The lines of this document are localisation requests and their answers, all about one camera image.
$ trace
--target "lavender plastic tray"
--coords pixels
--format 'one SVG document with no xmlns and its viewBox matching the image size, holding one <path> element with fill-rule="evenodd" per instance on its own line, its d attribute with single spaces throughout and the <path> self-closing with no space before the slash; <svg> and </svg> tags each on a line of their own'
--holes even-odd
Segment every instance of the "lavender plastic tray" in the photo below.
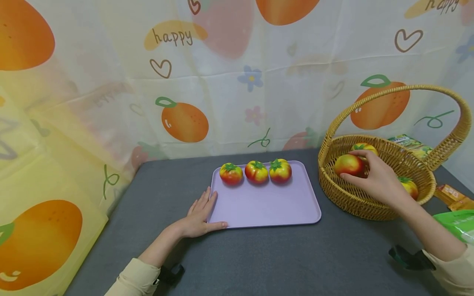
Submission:
<svg viewBox="0 0 474 296">
<path fill-rule="evenodd" d="M 244 181 L 235 187 L 225 185 L 220 168 L 212 174 L 212 191 L 219 197 L 208 219 L 210 223 L 227 221 L 229 228 L 274 225 L 312 224 L 321 219 L 321 209 L 311 186 L 304 164 L 288 161 L 291 179 L 277 185 L 270 180 L 263 185 Z M 264 163 L 267 169 L 270 163 Z M 245 164 L 239 165 L 244 170 Z"/>
</svg>

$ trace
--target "wicker basket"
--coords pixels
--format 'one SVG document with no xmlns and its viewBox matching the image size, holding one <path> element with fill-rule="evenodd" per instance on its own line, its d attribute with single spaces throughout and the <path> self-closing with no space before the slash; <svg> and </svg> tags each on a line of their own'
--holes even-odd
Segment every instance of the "wicker basket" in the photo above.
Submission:
<svg viewBox="0 0 474 296">
<path fill-rule="evenodd" d="M 403 146 L 380 137 L 344 135 L 333 138 L 343 120 L 363 104 L 404 90 L 432 90 L 444 93 L 452 97 L 461 110 L 459 122 L 451 134 L 423 160 L 417 158 L 413 152 L 404 149 Z M 458 94 L 451 90 L 434 85 L 410 85 L 381 91 L 357 101 L 331 123 L 318 155 L 319 183 L 329 199 L 344 211 L 368 220 L 393 220 L 397 214 L 388 206 L 374 200 L 365 191 L 336 175 L 333 169 L 336 159 L 349 152 L 352 145 L 358 142 L 372 144 L 378 150 L 380 158 L 390 165 L 398 176 L 413 179 L 419 189 L 418 203 L 423 205 L 430 200 L 435 191 L 436 181 L 432 171 L 437 169 L 459 147 L 467 137 L 470 128 L 471 112 L 469 107 Z"/>
</svg>

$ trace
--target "green package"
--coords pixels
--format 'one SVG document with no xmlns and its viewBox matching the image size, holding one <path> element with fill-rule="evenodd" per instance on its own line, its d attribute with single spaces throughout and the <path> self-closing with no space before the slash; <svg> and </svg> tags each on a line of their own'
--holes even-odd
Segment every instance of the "green package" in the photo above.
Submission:
<svg viewBox="0 0 474 296">
<path fill-rule="evenodd" d="M 458 239 L 474 245 L 474 210 L 447 212 L 433 218 Z"/>
</svg>

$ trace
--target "fabric backdrop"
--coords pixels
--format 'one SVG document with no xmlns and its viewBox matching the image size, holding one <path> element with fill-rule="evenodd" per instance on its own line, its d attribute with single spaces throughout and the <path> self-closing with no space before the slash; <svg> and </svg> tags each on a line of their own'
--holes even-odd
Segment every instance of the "fabric backdrop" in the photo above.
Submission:
<svg viewBox="0 0 474 296">
<path fill-rule="evenodd" d="M 472 106 L 473 16 L 474 0 L 1 1 L 0 295 L 62 295 L 143 162 L 317 147 L 358 98 L 405 84 Z M 458 119 L 411 91 L 337 134 L 435 146 Z M 445 164 L 471 190 L 473 147 Z"/>
</svg>

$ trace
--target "orange package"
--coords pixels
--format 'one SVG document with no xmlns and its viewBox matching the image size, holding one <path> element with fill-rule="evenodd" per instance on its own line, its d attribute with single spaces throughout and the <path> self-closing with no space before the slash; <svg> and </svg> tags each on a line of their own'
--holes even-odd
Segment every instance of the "orange package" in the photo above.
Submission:
<svg viewBox="0 0 474 296">
<path fill-rule="evenodd" d="M 474 201 L 472 199 L 448 184 L 436 188 L 434 196 L 441 199 L 451 211 L 474 209 Z"/>
</svg>

